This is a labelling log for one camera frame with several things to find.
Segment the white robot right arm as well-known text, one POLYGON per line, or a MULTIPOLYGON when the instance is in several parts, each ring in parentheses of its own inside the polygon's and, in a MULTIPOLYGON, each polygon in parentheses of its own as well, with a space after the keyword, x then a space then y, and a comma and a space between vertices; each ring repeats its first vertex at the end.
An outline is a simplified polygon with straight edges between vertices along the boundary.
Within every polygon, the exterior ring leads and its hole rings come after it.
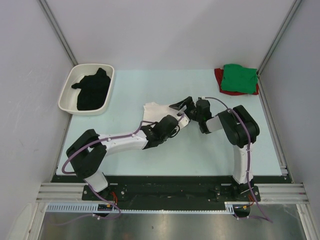
POLYGON ((252 145, 260 134, 257 122, 243 105, 213 115, 209 100, 215 97, 200 97, 196 102, 191 96, 171 104, 169 107, 184 113, 190 120, 198 123, 203 134, 210 134, 223 130, 228 141, 233 145, 234 168, 232 177, 237 183, 230 188, 231 196, 242 201, 249 194, 248 184, 253 179, 251 170, 252 145))

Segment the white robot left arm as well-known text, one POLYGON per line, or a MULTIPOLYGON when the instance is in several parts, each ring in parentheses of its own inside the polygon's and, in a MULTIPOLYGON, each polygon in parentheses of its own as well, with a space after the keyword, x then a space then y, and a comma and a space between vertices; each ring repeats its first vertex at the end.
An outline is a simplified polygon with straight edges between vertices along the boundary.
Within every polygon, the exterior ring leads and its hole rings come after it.
POLYGON ((179 120, 166 115, 160 121, 142 121, 134 132, 121 135, 100 135, 94 129, 86 130, 66 151, 64 174, 75 174, 93 189, 100 200, 110 196, 111 188, 101 170, 104 158, 109 155, 158 147, 180 131, 179 120))

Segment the white t-shirt with robot print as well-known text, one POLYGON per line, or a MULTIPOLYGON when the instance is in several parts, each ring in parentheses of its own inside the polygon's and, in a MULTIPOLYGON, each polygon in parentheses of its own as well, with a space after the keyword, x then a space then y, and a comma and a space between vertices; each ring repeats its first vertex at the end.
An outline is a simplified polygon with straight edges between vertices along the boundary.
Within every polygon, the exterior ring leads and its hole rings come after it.
POLYGON ((144 106, 143 120, 147 122, 159 122, 163 117, 171 115, 177 117, 179 110, 169 107, 169 105, 160 105, 155 102, 148 102, 144 106))

